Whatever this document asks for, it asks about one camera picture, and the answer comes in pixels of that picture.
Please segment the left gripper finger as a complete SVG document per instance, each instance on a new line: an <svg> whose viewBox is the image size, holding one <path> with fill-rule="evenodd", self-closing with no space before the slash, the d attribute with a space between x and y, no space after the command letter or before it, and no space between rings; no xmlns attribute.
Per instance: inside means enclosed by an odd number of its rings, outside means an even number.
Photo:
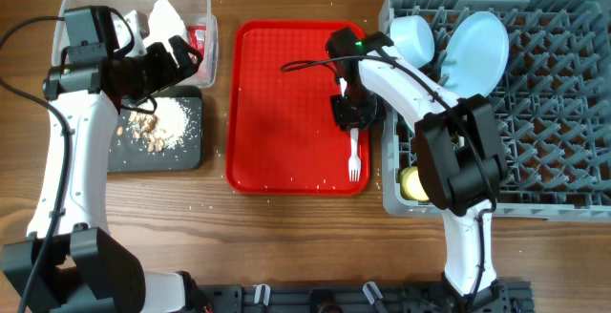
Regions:
<svg viewBox="0 0 611 313"><path fill-rule="evenodd" d="M203 61L201 53L182 37L175 35L168 39L173 55L180 68L198 68Z"/></svg>
<svg viewBox="0 0 611 313"><path fill-rule="evenodd" d="M181 81L193 76L199 67L195 63L189 63L186 65L171 64L169 66L168 83L167 87L174 87Z"/></svg>

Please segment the red snack wrapper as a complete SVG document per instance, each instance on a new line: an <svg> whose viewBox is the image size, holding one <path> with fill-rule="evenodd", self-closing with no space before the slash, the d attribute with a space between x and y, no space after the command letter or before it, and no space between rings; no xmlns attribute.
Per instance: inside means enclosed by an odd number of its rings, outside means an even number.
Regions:
<svg viewBox="0 0 611 313"><path fill-rule="evenodd" d="M192 25L187 26L186 29L190 46L200 54L195 56L195 59L198 60L198 64L200 65L205 56L207 28L204 25Z"/></svg>

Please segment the white napkin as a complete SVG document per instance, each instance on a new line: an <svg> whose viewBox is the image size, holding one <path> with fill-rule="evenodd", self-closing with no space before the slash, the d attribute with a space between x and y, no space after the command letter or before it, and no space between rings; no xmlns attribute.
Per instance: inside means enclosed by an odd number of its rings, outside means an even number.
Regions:
<svg viewBox="0 0 611 313"><path fill-rule="evenodd" d="M166 51L172 52L169 43L171 37L180 36L185 42L188 41L185 24L168 0L157 0L149 15L148 26L149 35L143 39L146 48L161 42Z"/></svg>

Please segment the rice and food scraps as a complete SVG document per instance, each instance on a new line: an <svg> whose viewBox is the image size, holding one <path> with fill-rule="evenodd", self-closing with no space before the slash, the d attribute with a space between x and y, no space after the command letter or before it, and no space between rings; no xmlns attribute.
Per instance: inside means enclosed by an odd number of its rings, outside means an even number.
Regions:
<svg viewBox="0 0 611 313"><path fill-rule="evenodd" d="M190 131L192 109L178 98L159 98L151 115L127 111L116 129L117 146L126 143L138 151L161 154L185 144Z"/></svg>

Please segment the light blue bowl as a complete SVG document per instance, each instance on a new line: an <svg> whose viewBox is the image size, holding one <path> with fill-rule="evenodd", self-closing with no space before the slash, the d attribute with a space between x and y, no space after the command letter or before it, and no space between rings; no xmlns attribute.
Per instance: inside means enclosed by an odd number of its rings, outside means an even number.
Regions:
<svg viewBox="0 0 611 313"><path fill-rule="evenodd" d="M390 23L390 39L407 62L420 69L434 56L432 30L418 15L395 18Z"/></svg>

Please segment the yellow cup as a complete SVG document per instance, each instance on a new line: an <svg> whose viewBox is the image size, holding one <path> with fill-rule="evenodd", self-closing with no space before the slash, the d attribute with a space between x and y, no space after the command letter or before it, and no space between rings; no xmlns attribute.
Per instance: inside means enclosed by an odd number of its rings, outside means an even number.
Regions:
<svg viewBox="0 0 611 313"><path fill-rule="evenodd" d="M401 196L404 199L426 202L429 200L416 167L408 167L399 174Z"/></svg>

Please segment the light blue plate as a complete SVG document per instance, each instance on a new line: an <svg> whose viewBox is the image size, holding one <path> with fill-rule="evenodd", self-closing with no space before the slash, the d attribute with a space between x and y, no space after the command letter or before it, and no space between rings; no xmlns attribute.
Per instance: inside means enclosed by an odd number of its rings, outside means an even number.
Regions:
<svg viewBox="0 0 611 313"><path fill-rule="evenodd" d="M464 98L488 96L500 82L509 57L509 36L491 12L466 18L454 31L441 64L444 88Z"/></svg>

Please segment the mint green bowl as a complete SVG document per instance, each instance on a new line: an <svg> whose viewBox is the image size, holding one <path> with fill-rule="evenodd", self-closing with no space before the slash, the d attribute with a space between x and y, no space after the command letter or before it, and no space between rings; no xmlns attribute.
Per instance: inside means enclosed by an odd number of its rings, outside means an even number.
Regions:
<svg viewBox="0 0 611 313"><path fill-rule="evenodd" d="M397 113L401 115L409 131L414 133L415 132L415 123L419 120L417 113L414 110L412 110L411 108L403 108L403 107L400 107L397 110Z"/></svg>

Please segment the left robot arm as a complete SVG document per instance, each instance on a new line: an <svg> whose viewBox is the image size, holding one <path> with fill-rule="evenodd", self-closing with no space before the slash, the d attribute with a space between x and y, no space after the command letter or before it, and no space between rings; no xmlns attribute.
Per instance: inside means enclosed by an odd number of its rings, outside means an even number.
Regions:
<svg viewBox="0 0 611 313"><path fill-rule="evenodd" d="M37 208L21 242L4 246L1 268L31 312L210 312L184 271L147 272L114 240L106 215L110 144L122 111L194 75L201 54L181 37L142 55L121 45L120 13L107 6L64 11L69 43L36 103L50 115L49 151Z"/></svg>

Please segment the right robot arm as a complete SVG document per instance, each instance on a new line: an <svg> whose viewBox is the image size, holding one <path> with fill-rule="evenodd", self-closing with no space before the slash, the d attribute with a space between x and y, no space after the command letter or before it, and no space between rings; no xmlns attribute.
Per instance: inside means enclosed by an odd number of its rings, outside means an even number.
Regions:
<svg viewBox="0 0 611 313"><path fill-rule="evenodd" d="M405 60L382 32L359 38L350 28L325 45L345 82L330 99L343 131L367 130L390 105L409 125L421 185L442 212L447 261L442 273L449 305L475 311L495 301L500 285L492 264L491 224L508 165L486 97L463 98Z"/></svg>

